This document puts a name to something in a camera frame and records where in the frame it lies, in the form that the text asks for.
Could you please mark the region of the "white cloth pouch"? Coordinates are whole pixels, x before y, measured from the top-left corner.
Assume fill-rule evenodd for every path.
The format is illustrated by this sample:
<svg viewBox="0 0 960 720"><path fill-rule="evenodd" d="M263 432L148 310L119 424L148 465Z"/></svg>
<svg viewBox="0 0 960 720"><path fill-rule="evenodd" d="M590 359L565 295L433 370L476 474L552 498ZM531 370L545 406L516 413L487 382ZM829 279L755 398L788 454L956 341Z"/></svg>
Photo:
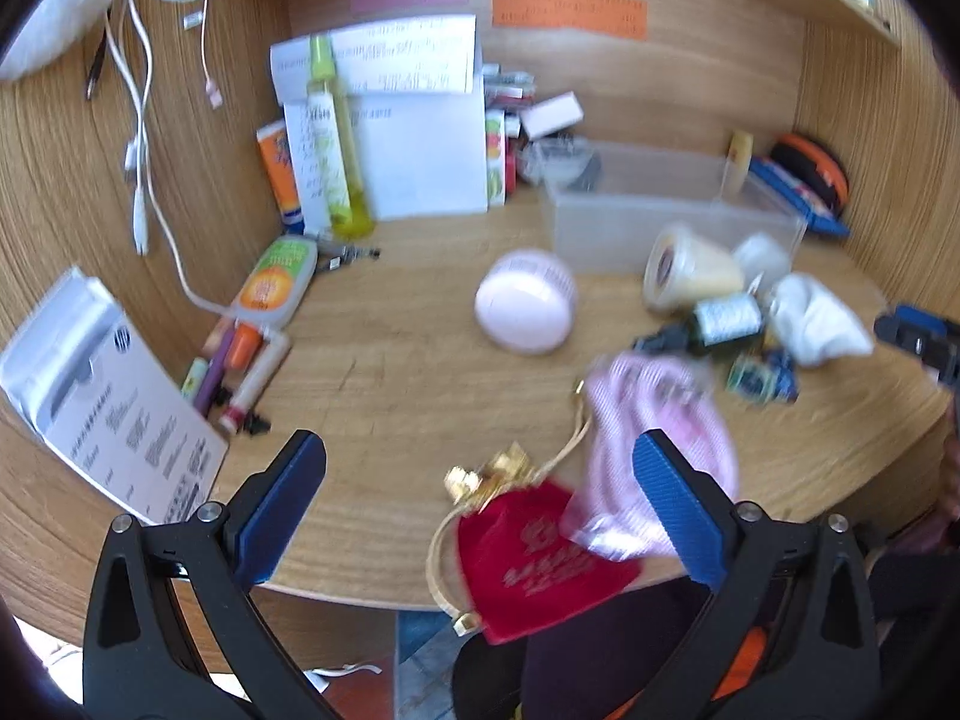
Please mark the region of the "white cloth pouch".
<svg viewBox="0 0 960 720"><path fill-rule="evenodd" d="M799 367L867 358L874 342L856 314L807 273L789 273L765 298L768 327Z"/></svg>

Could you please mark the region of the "blue Max staples box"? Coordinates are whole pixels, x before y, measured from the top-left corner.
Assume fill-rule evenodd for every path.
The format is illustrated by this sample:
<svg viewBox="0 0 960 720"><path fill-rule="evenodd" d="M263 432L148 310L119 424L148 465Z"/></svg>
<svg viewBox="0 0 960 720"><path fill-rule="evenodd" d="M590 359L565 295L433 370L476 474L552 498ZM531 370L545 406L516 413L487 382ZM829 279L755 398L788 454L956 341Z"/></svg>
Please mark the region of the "blue Max staples box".
<svg viewBox="0 0 960 720"><path fill-rule="evenodd" d="M727 392L755 403L794 403L799 398L796 366L781 348L765 355L740 355L731 366L726 382Z"/></svg>

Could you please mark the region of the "frosted round container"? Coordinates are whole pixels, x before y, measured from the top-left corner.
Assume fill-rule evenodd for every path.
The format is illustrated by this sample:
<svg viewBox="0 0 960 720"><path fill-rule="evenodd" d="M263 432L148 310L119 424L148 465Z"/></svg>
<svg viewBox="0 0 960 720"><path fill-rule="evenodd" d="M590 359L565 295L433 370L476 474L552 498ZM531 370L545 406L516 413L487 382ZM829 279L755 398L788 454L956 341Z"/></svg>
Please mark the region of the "frosted round container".
<svg viewBox="0 0 960 720"><path fill-rule="evenodd" d="M763 294L787 277L793 270L793 259L775 239L765 232L755 232L732 252L740 266L748 291Z"/></svg>

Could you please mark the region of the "dark green spray bottle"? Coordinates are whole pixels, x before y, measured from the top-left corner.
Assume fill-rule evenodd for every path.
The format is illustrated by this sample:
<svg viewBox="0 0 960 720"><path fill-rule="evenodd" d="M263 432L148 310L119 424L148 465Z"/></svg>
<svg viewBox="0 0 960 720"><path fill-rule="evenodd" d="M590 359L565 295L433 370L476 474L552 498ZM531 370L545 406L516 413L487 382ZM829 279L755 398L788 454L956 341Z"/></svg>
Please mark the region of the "dark green spray bottle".
<svg viewBox="0 0 960 720"><path fill-rule="evenodd" d="M681 322L669 323L649 337L636 338L633 349L643 355L687 355L693 358L736 355L754 346L765 333L765 316L752 294L697 302Z"/></svg>

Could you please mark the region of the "beige powder jar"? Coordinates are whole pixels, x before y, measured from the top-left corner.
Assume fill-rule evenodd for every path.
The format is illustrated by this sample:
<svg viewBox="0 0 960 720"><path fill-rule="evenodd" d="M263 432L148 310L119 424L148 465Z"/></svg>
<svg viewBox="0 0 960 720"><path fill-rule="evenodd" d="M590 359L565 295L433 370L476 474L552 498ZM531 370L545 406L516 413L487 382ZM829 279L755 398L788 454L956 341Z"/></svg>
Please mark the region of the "beige powder jar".
<svg viewBox="0 0 960 720"><path fill-rule="evenodd" d="M690 227L664 227L652 244L643 277L647 309L672 312L744 289L745 275L731 252Z"/></svg>

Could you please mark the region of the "red velvet pouch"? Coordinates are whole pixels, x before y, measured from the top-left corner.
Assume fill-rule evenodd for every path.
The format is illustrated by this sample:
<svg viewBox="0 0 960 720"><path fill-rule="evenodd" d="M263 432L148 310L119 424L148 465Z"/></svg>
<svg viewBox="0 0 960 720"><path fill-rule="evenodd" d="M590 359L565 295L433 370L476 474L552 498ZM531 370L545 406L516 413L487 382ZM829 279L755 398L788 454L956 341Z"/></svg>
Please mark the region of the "red velvet pouch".
<svg viewBox="0 0 960 720"><path fill-rule="evenodd" d="M608 561L563 535L573 493L519 445L477 470L454 466L444 488L452 509L431 537L425 574L460 637L523 639L594 610L640 578L640 561Z"/></svg>

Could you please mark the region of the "pink round case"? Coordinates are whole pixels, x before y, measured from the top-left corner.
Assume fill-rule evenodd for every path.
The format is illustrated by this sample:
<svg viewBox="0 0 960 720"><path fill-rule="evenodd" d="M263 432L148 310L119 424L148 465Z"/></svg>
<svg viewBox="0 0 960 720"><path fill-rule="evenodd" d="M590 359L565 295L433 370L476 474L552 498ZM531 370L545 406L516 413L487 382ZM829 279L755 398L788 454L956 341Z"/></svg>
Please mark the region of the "pink round case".
<svg viewBox="0 0 960 720"><path fill-rule="evenodd" d="M500 348L518 355L550 355L573 332L578 286L566 263L540 249L500 257L480 281L473 315Z"/></svg>

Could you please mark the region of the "blue patchwork pencil pouch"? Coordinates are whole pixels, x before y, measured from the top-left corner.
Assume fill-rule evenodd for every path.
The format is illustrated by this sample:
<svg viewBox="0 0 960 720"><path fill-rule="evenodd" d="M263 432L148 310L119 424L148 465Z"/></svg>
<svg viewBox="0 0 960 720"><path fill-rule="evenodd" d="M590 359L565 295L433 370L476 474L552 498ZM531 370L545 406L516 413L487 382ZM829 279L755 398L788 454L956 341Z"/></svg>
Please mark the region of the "blue patchwork pencil pouch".
<svg viewBox="0 0 960 720"><path fill-rule="evenodd" d="M812 234L840 241L846 241L850 237L850 228L833 215L827 204L807 184L775 161L754 156L750 161L750 172L786 200L805 221Z"/></svg>

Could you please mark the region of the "black orange zip case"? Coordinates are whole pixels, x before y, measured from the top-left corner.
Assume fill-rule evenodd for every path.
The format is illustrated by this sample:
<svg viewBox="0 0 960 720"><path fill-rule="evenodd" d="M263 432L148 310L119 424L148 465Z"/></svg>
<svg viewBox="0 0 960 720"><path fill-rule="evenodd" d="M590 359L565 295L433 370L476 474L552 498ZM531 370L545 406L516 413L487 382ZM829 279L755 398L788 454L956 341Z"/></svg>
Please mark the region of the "black orange zip case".
<svg viewBox="0 0 960 720"><path fill-rule="evenodd" d="M835 218L843 216L850 203L850 177L825 143L805 133L784 133L771 146L770 158L807 185Z"/></svg>

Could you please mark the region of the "clear plastic storage bin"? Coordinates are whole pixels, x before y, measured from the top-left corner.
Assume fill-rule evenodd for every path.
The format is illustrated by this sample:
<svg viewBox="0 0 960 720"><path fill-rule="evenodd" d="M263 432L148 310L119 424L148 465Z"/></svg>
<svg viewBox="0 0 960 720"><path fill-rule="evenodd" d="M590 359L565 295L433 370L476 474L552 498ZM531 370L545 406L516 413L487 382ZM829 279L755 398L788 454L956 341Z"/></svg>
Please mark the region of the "clear plastic storage bin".
<svg viewBox="0 0 960 720"><path fill-rule="evenodd" d="M726 161L688 151L594 142L577 166L545 174L540 199L551 249L588 275L640 273L672 226L729 250L765 234L789 254L805 234L802 216L760 179L734 187Z"/></svg>

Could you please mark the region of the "white orange lotion tube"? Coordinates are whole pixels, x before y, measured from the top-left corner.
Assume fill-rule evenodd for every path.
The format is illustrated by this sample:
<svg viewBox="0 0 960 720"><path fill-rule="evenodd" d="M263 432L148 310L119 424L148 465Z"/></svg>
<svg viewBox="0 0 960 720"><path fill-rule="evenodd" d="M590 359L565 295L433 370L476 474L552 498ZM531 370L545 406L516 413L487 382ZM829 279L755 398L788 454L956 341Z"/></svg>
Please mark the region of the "white orange lotion tube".
<svg viewBox="0 0 960 720"><path fill-rule="evenodd" d="M236 320L249 327L283 330L302 303L316 265L314 239L295 234L276 238L233 302Z"/></svg>

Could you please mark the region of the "bowl of trinkets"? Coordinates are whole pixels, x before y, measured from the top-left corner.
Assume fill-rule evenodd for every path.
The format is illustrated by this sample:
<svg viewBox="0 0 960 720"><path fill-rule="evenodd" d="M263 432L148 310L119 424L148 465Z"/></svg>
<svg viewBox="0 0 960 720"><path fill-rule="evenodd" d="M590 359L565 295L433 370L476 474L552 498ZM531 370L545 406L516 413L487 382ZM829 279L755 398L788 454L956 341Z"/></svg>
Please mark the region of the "bowl of trinkets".
<svg viewBox="0 0 960 720"><path fill-rule="evenodd" d="M517 174L530 185L550 182L592 192L601 172L601 156L594 143L573 135L529 142L517 156Z"/></svg>

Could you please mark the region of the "white small box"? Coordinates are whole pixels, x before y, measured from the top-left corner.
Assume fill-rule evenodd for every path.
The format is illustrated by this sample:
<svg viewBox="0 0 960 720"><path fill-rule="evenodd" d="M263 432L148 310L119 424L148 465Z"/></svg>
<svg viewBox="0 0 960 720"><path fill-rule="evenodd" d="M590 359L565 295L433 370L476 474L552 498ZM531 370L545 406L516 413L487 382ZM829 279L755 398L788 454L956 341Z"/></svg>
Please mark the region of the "white small box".
<svg viewBox="0 0 960 720"><path fill-rule="evenodd" d="M576 94L565 93L524 109L519 119L526 137L539 140L579 124L584 112Z"/></svg>

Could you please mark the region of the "orange sticky note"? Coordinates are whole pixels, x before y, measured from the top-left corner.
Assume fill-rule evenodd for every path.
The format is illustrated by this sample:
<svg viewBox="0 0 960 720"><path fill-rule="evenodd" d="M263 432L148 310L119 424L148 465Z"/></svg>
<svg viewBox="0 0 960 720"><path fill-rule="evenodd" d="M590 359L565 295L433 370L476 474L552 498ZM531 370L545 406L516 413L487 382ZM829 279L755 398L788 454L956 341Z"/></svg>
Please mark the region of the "orange sticky note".
<svg viewBox="0 0 960 720"><path fill-rule="evenodd" d="M491 22L498 28L568 28L644 41L647 3L644 0L491 0Z"/></svg>

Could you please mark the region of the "white folded paper sheets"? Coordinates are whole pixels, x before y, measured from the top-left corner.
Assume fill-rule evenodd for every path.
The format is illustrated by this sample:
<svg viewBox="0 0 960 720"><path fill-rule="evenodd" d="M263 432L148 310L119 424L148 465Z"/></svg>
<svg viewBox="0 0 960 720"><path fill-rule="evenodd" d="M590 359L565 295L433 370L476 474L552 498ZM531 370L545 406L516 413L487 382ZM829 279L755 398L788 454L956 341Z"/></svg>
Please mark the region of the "white folded paper sheets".
<svg viewBox="0 0 960 720"><path fill-rule="evenodd" d="M473 15L327 32L373 218L488 210L482 52Z"/></svg>

